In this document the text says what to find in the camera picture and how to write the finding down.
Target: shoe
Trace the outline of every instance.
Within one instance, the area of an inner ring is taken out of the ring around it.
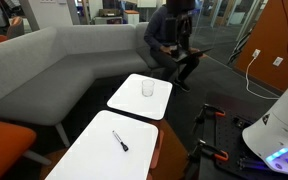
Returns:
[[[174,80],[174,85],[180,87],[185,92],[190,92],[191,91],[190,87],[188,87],[183,81],[180,81],[178,79]]]

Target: wall outlet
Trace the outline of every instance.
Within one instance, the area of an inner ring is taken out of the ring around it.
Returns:
[[[56,0],[40,0],[41,3],[56,3]]]
[[[274,66],[279,66],[282,61],[283,61],[283,58],[277,57],[277,58],[275,59],[275,61],[273,62],[273,65],[274,65]]]
[[[256,59],[257,56],[260,54],[261,50],[255,49],[254,53],[253,53],[253,57]]]

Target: white tabletop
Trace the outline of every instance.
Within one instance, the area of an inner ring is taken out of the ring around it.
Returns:
[[[124,151],[112,131],[129,150]],[[158,130],[109,111],[99,112],[46,179],[145,180]]]
[[[142,81],[145,79],[155,82],[154,93],[151,97],[142,95]],[[164,117],[172,87],[173,85],[166,81],[132,74],[115,92],[107,105],[114,109],[161,120]]]

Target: blue light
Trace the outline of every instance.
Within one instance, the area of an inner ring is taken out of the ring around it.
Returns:
[[[275,158],[278,158],[280,156],[282,156],[283,154],[288,152],[288,148],[283,148],[277,152],[275,152],[274,154],[272,154],[271,156],[268,156],[266,158],[266,161],[273,161]]]
[[[272,156],[275,157],[275,158],[277,158],[277,157],[280,156],[280,153],[279,153],[279,152],[276,152],[276,153],[274,153]]]
[[[272,156],[269,156],[266,158],[266,161],[272,161],[274,158]]]
[[[288,152],[288,148],[283,148],[279,152],[282,153],[282,154],[285,154],[285,153]]]

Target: pen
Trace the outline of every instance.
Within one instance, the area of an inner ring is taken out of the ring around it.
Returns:
[[[118,140],[118,142],[121,143],[124,151],[126,152],[128,150],[128,147],[123,143],[122,139],[118,136],[118,134],[115,131],[113,131],[113,134],[116,137],[116,139]]]

